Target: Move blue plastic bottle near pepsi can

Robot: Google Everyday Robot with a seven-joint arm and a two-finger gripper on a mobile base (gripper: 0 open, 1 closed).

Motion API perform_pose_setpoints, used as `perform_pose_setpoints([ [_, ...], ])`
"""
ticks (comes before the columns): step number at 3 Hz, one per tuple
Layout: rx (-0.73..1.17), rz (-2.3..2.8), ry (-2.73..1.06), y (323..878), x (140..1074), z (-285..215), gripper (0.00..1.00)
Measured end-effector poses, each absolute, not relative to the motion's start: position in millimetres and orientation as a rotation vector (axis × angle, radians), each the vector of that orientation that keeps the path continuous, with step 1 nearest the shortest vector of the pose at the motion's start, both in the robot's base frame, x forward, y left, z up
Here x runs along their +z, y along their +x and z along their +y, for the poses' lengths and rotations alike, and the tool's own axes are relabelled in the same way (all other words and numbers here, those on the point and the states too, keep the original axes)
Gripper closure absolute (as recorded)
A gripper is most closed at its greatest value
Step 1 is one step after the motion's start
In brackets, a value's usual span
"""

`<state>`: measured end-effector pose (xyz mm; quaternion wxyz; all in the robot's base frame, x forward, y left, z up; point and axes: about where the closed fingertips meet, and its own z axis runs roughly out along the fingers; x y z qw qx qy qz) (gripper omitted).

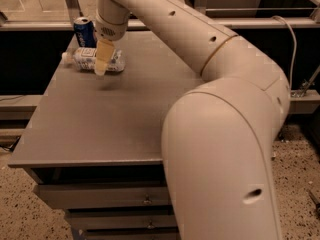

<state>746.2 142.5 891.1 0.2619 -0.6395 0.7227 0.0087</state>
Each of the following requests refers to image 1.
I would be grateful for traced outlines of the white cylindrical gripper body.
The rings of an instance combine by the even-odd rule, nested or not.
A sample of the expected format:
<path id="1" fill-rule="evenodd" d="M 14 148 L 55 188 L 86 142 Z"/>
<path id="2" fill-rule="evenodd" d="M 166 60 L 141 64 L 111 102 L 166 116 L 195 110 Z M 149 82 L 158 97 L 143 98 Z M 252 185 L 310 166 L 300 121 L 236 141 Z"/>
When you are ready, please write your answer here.
<path id="1" fill-rule="evenodd" d="M 128 13 L 97 13 L 95 26 L 97 36 L 111 41 L 120 40 L 127 31 L 128 21 Z"/>

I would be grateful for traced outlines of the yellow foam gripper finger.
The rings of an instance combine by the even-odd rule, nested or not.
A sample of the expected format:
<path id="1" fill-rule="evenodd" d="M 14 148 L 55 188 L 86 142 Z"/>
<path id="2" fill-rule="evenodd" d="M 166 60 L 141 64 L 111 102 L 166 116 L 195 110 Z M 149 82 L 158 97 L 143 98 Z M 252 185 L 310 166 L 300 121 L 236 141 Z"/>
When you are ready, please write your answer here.
<path id="1" fill-rule="evenodd" d="M 97 42 L 96 62 L 94 72 L 96 75 L 102 76 L 105 74 L 108 63 L 112 58 L 115 46 L 112 41 L 107 39 L 99 39 Z"/>

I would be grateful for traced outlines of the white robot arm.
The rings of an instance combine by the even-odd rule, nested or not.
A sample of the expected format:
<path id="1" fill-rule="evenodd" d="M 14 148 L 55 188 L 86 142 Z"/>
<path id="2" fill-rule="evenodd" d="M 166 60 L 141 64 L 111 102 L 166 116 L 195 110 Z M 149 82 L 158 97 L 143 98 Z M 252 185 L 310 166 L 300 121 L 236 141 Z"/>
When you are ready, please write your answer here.
<path id="1" fill-rule="evenodd" d="M 271 157 L 290 106 L 283 70 L 178 0 L 98 0 L 98 32 L 122 38 L 128 13 L 204 81 L 163 123 L 163 166 L 181 239 L 282 240 Z"/>

